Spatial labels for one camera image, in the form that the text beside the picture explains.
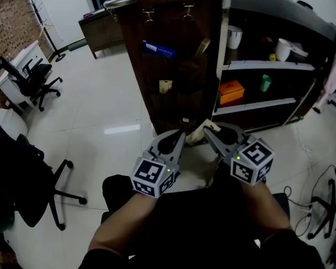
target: white desk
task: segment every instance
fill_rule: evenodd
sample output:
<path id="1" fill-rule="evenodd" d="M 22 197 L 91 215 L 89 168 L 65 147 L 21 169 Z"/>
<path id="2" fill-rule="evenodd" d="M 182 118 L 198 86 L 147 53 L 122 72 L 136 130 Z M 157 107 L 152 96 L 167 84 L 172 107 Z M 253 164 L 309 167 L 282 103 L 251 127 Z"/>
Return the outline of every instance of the white desk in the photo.
<path id="1" fill-rule="evenodd" d="M 46 59 L 43 51 L 39 47 L 39 42 L 36 40 L 26 49 L 21 50 L 19 54 L 11 61 L 14 67 L 22 74 L 23 77 L 27 77 L 27 74 L 23 71 L 24 65 L 32 59 L 32 62 L 29 66 L 33 66 L 39 59 L 43 59 L 43 64 L 49 64 L 49 61 Z M 13 77 L 7 72 L 3 72 L 0 76 L 0 90 L 8 97 L 8 99 L 15 104 L 20 110 L 23 110 L 19 104 L 23 101 L 27 102 L 32 108 L 35 106 L 30 97 L 24 96 L 18 85 L 12 81 Z"/>

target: white cup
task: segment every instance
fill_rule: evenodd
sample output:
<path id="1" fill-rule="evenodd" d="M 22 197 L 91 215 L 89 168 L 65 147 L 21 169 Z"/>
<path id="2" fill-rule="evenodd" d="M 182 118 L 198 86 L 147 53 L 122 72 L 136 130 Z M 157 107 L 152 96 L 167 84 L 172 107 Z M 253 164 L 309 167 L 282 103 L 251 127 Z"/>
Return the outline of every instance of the white cup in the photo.
<path id="1" fill-rule="evenodd" d="M 279 42 L 276 46 L 276 57 L 279 61 L 285 62 L 287 58 L 290 56 L 290 51 L 292 49 L 292 45 L 289 41 L 284 39 L 279 39 Z"/>
<path id="2" fill-rule="evenodd" d="M 228 43 L 227 46 L 229 49 L 235 50 L 239 47 L 242 37 L 242 30 L 235 26 L 228 27 Z"/>

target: black chair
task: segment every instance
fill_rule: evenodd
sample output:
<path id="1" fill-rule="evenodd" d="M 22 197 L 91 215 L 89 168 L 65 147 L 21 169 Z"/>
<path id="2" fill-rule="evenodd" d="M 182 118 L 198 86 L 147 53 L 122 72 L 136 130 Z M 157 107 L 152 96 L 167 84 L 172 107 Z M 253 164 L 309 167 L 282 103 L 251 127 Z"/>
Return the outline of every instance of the black chair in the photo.
<path id="1" fill-rule="evenodd" d="M 28 76 L 35 75 L 36 77 L 45 77 L 52 69 L 51 64 L 41 64 L 43 59 L 39 59 L 36 64 L 30 69 L 29 65 L 32 62 L 30 59 L 24 66 L 23 71 L 26 72 Z"/>
<path id="2" fill-rule="evenodd" d="M 10 64 L 5 58 L 0 56 L 0 69 L 4 68 L 9 74 L 16 78 L 14 80 L 20 88 L 21 93 L 24 96 L 29 96 L 32 99 L 34 105 L 37 104 L 37 100 L 40 98 L 39 110 L 42 112 L 44 108 L 42 107 L 44 97 L 49 92 L 55 92 L 56 96 L 61 96 L 61 93 L 56 89 L 51 89 L 51 87 L 57 82 L 63 82 L 63 80 L 58 77 L 49 84 L 45 84 L 46 74 L 51 70 L 52 65 L 40 64 L 42 59 L 39 60 L 31 69 L 29 68 L 30 60 L 24 67 L 23 70 L 29 75 L 24 78 L 19 71 Z"/>
<path id="3" fill-rule="evenodd" d="M 314 239 L 324 228 L 325 225 L 329 222 L 329 231 L 325 233 L 325 239 L 329 238 L 332 233 L 332 228 L 334 226 L 335 214 L 336 214 L 336 188 L 335 188 L 335 180 L 330 179 L 329 185 L 331 186 L 332 193 L 331 193 L 331 203 L 328 204 L 326 201 L 322 200 L 318 196 L 313 196 L 311 202 L 318 202 L 321 204 L 327 211 L 327 215 L 323 222 L 321 222 L 319 228 L 315 233 L 309 233 L 307 235 L 307 239 Z"/>
<path id="4" fill-rule="evenodd" d="M 31 145 L 22 134 L 13 140 L 0 126 L 0 188 L 10 195 L 14 209 L 18 211 L 24 222 L 34 227 L 50 208 L 56 226 L 62 231 L 66 228 L 57 216 L 54 195 L 74 198 L 80 204 L 87 204 L 87 199 L 74 196 L 55 189 L 55 185 L 65 166 L 73 168 L 73 163 L 64 160 L 58 170 L 44 162 L 44 153 Z"/>

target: coat rack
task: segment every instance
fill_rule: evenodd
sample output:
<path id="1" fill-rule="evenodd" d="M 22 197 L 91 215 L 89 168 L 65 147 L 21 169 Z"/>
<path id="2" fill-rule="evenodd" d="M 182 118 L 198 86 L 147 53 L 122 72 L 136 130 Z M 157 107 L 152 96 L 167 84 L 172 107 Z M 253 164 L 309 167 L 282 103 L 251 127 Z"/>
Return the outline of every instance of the coat rack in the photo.
<path id="1" fill-rule="evenodd" d="M 28 4 L 30 4 L 30 5 L 34 8 L 33 11 L 29 11 L 28 13 L 35 13 L 35 14 L 36 14 L 36 16 L 38 17 L 39 22 L 40 22 L 40 24 L 38 24 L 38 26 L 41 26 L 41 27 L 43 28 L 43 30 L 44 30 L 44 32 L 45 32 L 47 38 L 49 39 L 49 41 L 50 41 L 50 43 L 51 43 L 51 45 L 52 45 L 52 48 L 54 48 L 54 54 L 57 55 L 57 58 L 56 58 L 55 61 L 56 61 L 56 62 L 61 61 L 61 60 L 66 56 L 66 54 L 62 54 L 62 55 L 61 55 L 61 54 L 57 51 L 57 48 L 55 47 L 54 42 L 52 42 L 52 39 L 51 39 L 49 33 L 47 32 L 47 29 L 46 29 L 46 27 L 45 27 L 46 24 L 44 24 L 46 20 L 43 21 L 43 20 L 41 19 L 41 16 L 40 16 L 40 13 L 39 13 L 40 10 L 41 10 L 41 8 L 38 9 L 38 8 L 41 6 L 42 3 L 41 3 L 39 6 L 36 6 L 36 0 L 35 0 L 35 1 L 31 0 L 31 3 L 28 3 Z"/>

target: orange box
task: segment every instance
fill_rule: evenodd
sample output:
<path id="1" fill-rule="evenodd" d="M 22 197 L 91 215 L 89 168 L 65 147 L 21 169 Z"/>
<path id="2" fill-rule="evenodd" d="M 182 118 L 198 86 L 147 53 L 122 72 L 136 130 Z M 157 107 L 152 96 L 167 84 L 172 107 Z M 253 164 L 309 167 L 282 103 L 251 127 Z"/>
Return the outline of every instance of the orange box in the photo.
<path id="1" fill-rule="evenodd" d="M 220 104 L 223 105 L 242 98 L 244 91 L 245 89 L 237 80 L 221 84 L 219 86 Z"/>

